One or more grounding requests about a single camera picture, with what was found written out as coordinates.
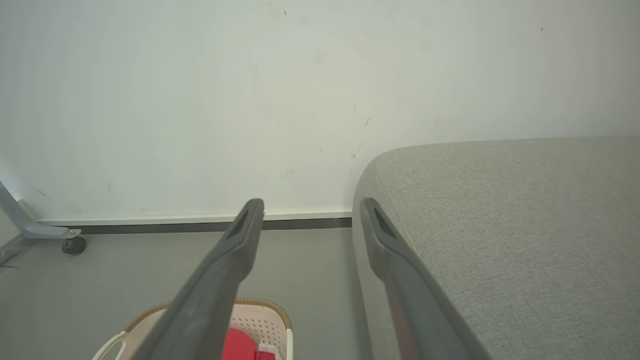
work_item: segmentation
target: gray fabric upholstery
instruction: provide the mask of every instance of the gray fabric upholstery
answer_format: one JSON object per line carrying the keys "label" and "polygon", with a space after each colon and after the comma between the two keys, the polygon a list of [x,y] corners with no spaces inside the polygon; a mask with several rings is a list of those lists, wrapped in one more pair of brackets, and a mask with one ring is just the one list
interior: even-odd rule
{"label": "gray fabric upholstery", "polygon": [[640,140],[444,143],[375,158],[353,241],[376,359],[399,359],[358,214],[374,197],[494,359],[640,359]]}

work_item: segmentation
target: beige plastic basket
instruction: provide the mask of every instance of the beige plastic basket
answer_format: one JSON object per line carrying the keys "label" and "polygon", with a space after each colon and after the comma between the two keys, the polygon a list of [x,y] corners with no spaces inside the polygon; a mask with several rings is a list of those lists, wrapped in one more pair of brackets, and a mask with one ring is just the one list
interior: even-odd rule
{"label": "beige plastic basket", "polygon": [[[109,339],[93,360],[102,360],[118,343],[122,346],[115,360],[129,360],[168,306],[169,302],[165,302],[142,313],[124,331]],[[291,321],[284,309],[275,302],[258,298],[236,299],[229,327],[242,330],[258,344],[274,345],[283,360],[293,360]]]}

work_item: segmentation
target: wheel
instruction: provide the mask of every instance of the wheel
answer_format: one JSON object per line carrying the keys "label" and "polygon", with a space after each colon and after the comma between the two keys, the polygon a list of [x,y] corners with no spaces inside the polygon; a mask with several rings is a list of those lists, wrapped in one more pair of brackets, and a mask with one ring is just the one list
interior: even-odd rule
{"label": "wheel", "polygon": [[86,249],[86,240],[84,238],[65,239],[62,242],[62,252],[65,254],[82,254]]}

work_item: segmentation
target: brown woven basket trim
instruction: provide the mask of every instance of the brown woven basket trim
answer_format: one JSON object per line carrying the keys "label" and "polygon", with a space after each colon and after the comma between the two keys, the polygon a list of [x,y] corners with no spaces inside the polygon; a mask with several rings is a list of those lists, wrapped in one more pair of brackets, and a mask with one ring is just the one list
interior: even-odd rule
{"label": "brown woven basket trim", "polygon": [[150,316],[151,314],[157,313],[158,311],[162,311],[164,309],[166,309],[167,307],[169,307],[169,304],[171,304],[170,301],[168,302],[163,302],[161,304],[158,304],[154,307],[151,307],[149,310],[145,311],[144,313],[140,314],[140,316],[138,316],[135,320],[133,320],[129,326],[127,326],[124,331],[126,332],[131,332],[133,331],[133,329],[138,326],[139,323],[142,322],[142,320],[146,319],[148,316]]}
{"label": "brown woven basket trim", "polygon": [[[158,311],[162,311],[165,310],[167,307],[169,307],[169,304],[171,304],[170,301],[167,302],[163,302],[161,304],[158,304],[156,306],[150,307],[148,310],[146,310],[144,313],[140,314],[137,318],[135,318],[135,320],[133,320],[129,326],[127,326],[124,331],[126,332],[131,332],[133,331],[133,329],[138,326],[139,323],[142,322],[142,320],[146,319],[148,316],[150,316],[151,314],[155,314]],[[258,297],[239,297],[236,298],[236,302],[235,304],[240,304],[240,305],[255,305],[255,306],[264,306],[264,307],[268,307],[271,310],[275,311],[276,314],[278,314],[280,316],[280,318],[282,319],[283,323],[284,323],[284,327],[286,329],[292,329],[291,327],[291,320],[289,319],[289,315],[287,315],[287,312],[284,311],[284,309],[282,308],[282,306],[276,304],[275,302],[271,301],[271,300],[265,300],[265,299],[260,299]]]}
{"label": "brown woven basket trim", "polygon": [[271,310],[275,311],[276,314],[280,315],[280,318],[284,322],[284,327],[286,329],[292,329],[291,320],[289,319],[289,315],[287,315],[287,312],[284,311],[282,306],[276,304],[271,300],[264,300],[258,297],[238,297],[236,298],[236,304],[268,307]]}

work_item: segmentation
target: gray floor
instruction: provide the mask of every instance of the gray floor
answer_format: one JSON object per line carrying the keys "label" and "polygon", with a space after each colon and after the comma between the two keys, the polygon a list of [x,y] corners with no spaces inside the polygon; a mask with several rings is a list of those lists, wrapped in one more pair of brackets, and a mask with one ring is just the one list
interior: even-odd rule
{"label": "gray floor", "polygon": [[[91,359],[142,311],[171,300],[222,233],[90,235],[80,256],[39,241],[0,268],[3,359]],[[351,229],[263,231],[238,296],[279,303],[296,359],[369,359]]]}

